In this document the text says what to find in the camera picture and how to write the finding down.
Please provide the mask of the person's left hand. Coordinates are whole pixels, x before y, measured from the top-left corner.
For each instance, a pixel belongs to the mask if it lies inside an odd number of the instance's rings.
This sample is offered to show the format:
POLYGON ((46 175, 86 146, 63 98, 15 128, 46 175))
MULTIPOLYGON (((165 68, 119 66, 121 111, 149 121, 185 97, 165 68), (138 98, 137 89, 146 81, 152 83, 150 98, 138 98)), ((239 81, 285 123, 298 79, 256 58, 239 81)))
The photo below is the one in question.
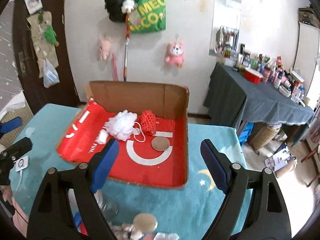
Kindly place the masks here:
POLYGON ((1 186, 2 197, 5 202, 12 199, 13 192, 10 185, 1 186))

